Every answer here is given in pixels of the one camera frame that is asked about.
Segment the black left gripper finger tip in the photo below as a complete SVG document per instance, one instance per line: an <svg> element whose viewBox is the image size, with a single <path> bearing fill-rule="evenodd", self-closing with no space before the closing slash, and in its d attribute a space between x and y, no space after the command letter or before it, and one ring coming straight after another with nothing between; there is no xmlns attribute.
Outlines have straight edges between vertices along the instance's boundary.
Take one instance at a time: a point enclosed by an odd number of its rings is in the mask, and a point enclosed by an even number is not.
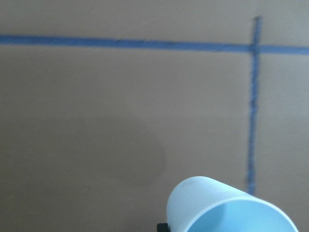
<svg viewBox="0 0 309 232"><path fill-rule="evenodd" d="M156 226L157 232L169 232L169 226L167 223L158 223Z"/></svg>

